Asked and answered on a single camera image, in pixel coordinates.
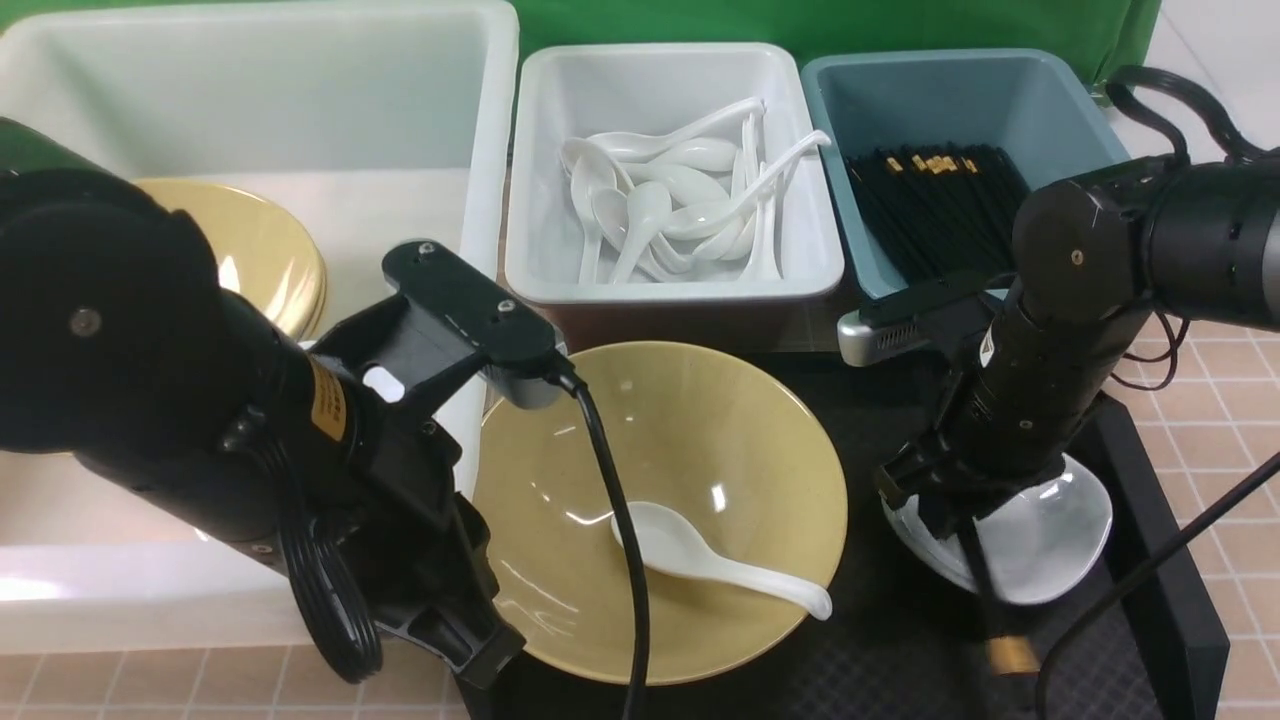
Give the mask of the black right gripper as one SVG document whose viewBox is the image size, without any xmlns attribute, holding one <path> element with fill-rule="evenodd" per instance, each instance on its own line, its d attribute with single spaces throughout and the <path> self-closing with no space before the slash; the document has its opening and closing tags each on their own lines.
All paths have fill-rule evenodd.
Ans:
<svg viewBox="0 0 1280 720">
<path fill-rule="evenodd" d="M 1064 471 L 1062 454 L 1033 471 L 987 471 L 963 460 L 937 432 L 928 430 L 876 469 L 876 489 L 892 511 L 905 509 L 914 498 L 925 529 L 943 541 L 956 536 L 963 525 L 988 518 L 1015 496 Z"/>
</svg>

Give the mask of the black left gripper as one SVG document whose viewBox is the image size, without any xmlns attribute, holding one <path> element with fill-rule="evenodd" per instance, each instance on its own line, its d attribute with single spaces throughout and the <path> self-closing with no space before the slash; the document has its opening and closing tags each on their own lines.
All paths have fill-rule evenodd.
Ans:
<svg viewBox="0 0 1280 720">
<path fill-rule="evenodd" d="M 221 447 L 271 484 L 278 548 L 315 641 L 379 630 L 488 688 L 525 647 L 494 605 L 488 529 L 454 488 L 462 451 L 436 411 L 485 366 L 457 314 L 396 295 L 316 351 L 243 300 L 224 302 L 255 363 Z"/>
</svg>

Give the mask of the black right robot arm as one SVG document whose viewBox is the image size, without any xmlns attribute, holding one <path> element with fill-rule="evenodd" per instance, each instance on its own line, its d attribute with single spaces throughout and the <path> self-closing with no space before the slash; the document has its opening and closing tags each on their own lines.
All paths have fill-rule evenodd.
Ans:
<svg viewBox="0 0 1280 720">
<path fill-rule="evenodd" d="M 950 370 L 925 429 L 874 473 L 937 537 L 1064 470 L 1100 391 L 1162 311 L 1277 329 L 1277 155 L 1176 164 L 1143 158 L 1030 193 L 1016 274 L 916 314 Z"/>
</svg>

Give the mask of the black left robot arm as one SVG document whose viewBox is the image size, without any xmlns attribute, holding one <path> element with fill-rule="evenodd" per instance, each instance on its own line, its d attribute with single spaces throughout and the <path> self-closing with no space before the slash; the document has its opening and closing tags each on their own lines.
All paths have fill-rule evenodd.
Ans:
<svg viewBox="0 0 1280 720">
<path fill-rule="evenodd" d="M 191 214 L 3 120 L 3 448 L 72 454 L 284 577 L 346 682 L 383 634 L 476 687 L 524 648 L 436 419 L 481 370 L 404 290 L 302 348 Z"/>
</svg>

